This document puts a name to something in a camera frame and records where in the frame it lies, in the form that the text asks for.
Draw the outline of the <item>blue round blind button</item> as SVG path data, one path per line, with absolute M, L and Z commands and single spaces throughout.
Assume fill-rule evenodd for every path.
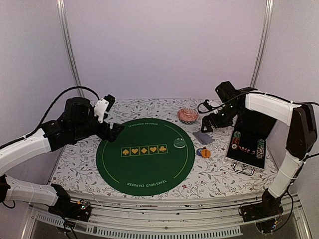
M 203 151 L 203 148 L 199 148 L 196 150 L 196 155 L 198 156 L 201 156 L 202 157 L 202 151 Z

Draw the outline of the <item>orange round blind button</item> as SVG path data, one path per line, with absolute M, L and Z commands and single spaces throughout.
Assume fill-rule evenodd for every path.
M 203 149 L 201 150 L 201 156 L 202 156 L 203 158 L 210 158 L 210 157 L 211 157 L 211 152 L 210 152 L 208 149 L 203 148 Z

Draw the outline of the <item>clear green dealer button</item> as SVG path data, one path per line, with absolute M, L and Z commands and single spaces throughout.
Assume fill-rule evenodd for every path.
M 185 140 L 183 138 L 176 138 L 173 141 L 173 145 L 176 148 L 184 148 L 186 146 L 186 142 L 185 142 Z

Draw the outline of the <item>red chip stack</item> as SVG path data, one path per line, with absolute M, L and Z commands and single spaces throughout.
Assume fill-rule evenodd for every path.
M 232 136 L 232 140 L 231 140 L 231 144 L 230 144 L 231 149 L 237 150 L 239 148 L 240 138 L 241 138 L 241 132 L 235 131 L 233 136 Z

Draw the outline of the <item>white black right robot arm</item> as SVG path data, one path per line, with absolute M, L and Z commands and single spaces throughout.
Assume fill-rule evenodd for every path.
M 254 127 L 261 127 L 265 120 L 279 121 L 289 129 L 282 164 L 258 205 L 260 216 L 268 217 L 311 157 L 309 152 L 318 138 L 315 103 L 289 101 L 252 87 L 236 89 L 229 81 L 220 83 L 215 91 L 221 104 L 206 99 L 201 103 L 206 111 L 198 111 L 204 115 L 202 132 L 230 126 L 234 117 L 248 117 Z

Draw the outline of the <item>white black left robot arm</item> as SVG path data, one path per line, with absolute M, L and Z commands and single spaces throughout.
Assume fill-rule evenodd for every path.
M 74 212 L 70 196 L 57 184 L 39 185 L 14 179 L 6 173 L 13 167 L 36 156 L 54 152 L 66 145 L 75 145 L 93 135 L 101 140 L 115 141 L 124 129 L 122 124 L 110 125 L 104 120 L 115 98 L 107 95 L 91 105 L 86 98 L 68 99 L 62 115 L 57 120 L 41 123 L 14 143 L 0 148 L 0 201 L 23 201 L 53 206 L 63 216 Z

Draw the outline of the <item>red patterned small bowl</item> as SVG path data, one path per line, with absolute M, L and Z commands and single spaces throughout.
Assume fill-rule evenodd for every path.
M 199 113 L 191 108 L 183 108 L 177 112 L 177 117 L 184 124 L 193 124 L 197 121 Z

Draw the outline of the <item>round green poker mat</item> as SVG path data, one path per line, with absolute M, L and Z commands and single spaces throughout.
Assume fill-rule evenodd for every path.
M 113 189 L 131 196 L 154 196 L 182 183 L 192 171 L 195 148 L 178 125 L 160 119 L 135 119 L 124 123 L 114 142 L 101 141 L 96 166 Z M 183 138 L 184 148 L 173 141 Z

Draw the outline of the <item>aluminium poker chip case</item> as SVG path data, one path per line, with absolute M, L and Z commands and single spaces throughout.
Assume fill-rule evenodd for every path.
M 225 156 L 225 160 L 233 164 L 234 171 L 251 176 L 255 171 L 265 169 L 267 138 L 275 123 L 276 120 L 268 116 L 238 117 Z M 237 150 L 231 149 L 230 146 L 235 131 L 241 132 Z M 256 158 L 259 139 L 265 141 L 265 153 L 262 159 Z

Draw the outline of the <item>floral white tablecloth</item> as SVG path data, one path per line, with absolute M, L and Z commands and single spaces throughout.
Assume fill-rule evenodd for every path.
M 277 168 L 269 153 L 264 168 L 255 172 L 226 160 L 233 127 L 210 134 L 209 158 L 197 155 L 203 145 L 194 133 L 201 120 L 183 124 L 177 113 L 199 104 L 197 99 L 117 100 L 107 119 L 125 126 L 116 140 L 92 136 L 66 146 L 51 182 L 92 198 L 187 200 L 263 193 Z

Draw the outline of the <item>green chip stack in case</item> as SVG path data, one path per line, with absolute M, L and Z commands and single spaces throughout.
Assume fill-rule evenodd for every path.
M 263 139 L 259 139 L 257 141 L 257 148 L 256 148 L 256 158 L 262 159 L 265 153 L 265 141 Z

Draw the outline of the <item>aluminium front rail frame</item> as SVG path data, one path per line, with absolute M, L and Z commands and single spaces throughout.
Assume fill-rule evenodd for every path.
M 28 208 L 24 239 L 310 239 L 296 194 L 282 198 L 281 215 L 244 221 L 239 211 L 261 202 L 261 194 L 147 200 L 90 195 L 87 222 L 64 221 L 45 206 Z

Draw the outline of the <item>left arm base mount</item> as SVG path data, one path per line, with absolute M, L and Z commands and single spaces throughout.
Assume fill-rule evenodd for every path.
M 88 222 L 91 215 L 91 202 L 80 199 L 77 202 L 71 202 L 70 199 L 58 199 L 54 206 L 48 207 L 48 212 L 58 215 L 63 219 L 74 219 Z

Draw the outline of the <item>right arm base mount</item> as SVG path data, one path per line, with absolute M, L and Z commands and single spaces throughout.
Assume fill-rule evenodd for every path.
M 263 200 L 260 203 L 243 203 L 238 209 L 239 215 L 244 222 L 257 221 L 257 230 L 263 234 L 271 234 L 277 228 L 284 212 L 281 198 L 275 200 Z

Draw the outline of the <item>right aluminium frame post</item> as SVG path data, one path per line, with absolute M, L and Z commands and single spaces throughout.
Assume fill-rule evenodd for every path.
M 272 20 L 272 13 L 274 7 L 274 0 L 266 0 L 264 17 L 263 17 L 263 24 L 261 29 L 261 36 L 259 40 L 259 46 L 257 49 L 257 56 L 253 68 L 253 73 L 250 81 L 250 87 L 254 88 L 257 85 L 259 73 L 262 66 L 263 56 L 265 53 L 267 39 L 269 36 L 271 20 Z

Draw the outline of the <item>aluminium frame post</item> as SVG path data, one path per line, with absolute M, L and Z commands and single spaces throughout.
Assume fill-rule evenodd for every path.
M 61 25 L 62 35 L 65 43 L 65 48 L 67 52 L 67 57 L 71 69 L 71 73 L 73 76 L 74 84 L 75 86 L 82 86 L 81 80 L 79 77 L 76 60 L 73 52 L 69 27 L 68 27 L 68 21 L 67 21 L 67 14 L 66 14 L 66 7 L 65 7 L 65 1 L 64 0 L 57 0 L 57 10 L 58 10 L 58 16 L 59 21 Z
M 259 40 L 259 46 L 257 49 L 257 56 L 253 68 L 253 73 L 250 81 L 250 87 L 254 88 L 257 85 L 259 73 L 262 66 L 263 56 L 265 53 L 267 39 L 269 36 L 271 20 L 272 20 L 272 13 L 274 7 L 274 0 L 266 0 L 264 17 L 263 17 L 263 24 L 261 29 L 261 36 Z

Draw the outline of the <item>left aluminium frame post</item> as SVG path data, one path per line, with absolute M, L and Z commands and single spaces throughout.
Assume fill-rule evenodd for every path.
M 61 25 L 62 35 L 65 43 L 65 48 L 67 52 L 67 57 L 71 69 L 71 73 L 73 76 L 74 84 L 75 86 L 82 86 L 81 80 L 79 77 L 76 60 L 73 52 L 69 27 L 68 27 L 68 21 L 67 21 L 67 14 L 66 14 L 66 7 L 65 7 L 65 1 L 64 0 L 57 0 L 57 10 L 58 10 L 58 16 L 59 21 Z

